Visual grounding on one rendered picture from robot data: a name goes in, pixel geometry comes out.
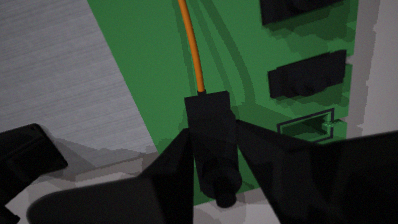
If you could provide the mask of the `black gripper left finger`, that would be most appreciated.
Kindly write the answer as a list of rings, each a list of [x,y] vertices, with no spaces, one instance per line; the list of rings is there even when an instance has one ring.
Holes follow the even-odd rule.
[[[193,224],[194,155],[189,128],[137,177],[47,194],[29,224]]]

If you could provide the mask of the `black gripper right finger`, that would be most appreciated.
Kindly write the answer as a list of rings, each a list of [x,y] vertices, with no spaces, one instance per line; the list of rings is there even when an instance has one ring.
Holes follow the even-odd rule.
[[[349,177],[398,163],[398,130],[319,144],[236,120],[237,144],[281,224],[337,224]]]

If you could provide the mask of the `black micro servo with orange cable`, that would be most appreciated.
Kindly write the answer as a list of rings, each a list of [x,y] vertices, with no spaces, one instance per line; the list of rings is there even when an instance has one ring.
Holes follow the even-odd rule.
[[[186,0],[178,0],[183,17],[196,80],[197,96],[185,97],[188,127],[200,191],[216,199],[221,208],[236,203],[242,185],[239,172],[236,116],[228,91],[206,93],[203,73]]]

